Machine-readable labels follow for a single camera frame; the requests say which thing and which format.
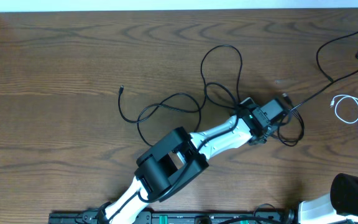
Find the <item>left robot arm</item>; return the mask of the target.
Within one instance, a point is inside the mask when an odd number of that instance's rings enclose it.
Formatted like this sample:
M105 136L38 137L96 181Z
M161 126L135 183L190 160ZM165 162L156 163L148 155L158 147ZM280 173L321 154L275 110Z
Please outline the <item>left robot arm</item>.
M137 159L130 187L98 209L98 223L134 223L149 204L170 198L206 170L212 157L244 144L265 143L288 114L278 99L259 106L246 98L214 128L198 133L174 129Z

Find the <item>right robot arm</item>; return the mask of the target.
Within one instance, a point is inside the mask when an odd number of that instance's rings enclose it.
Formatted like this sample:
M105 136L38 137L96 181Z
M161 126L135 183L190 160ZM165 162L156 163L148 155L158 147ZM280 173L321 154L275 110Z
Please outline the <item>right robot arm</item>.
M347 36L351 37L356 34L358 34L358 31ZM338 37L324 43L316 52L317 66L329 80L328 86L358 73L358 70L356 70L334 80L322 69L319 63L319 52L328 44L341 39L341 37ZM295 221L301 224L358 223L358 177L343 173L335 176L330 193L299 204Z

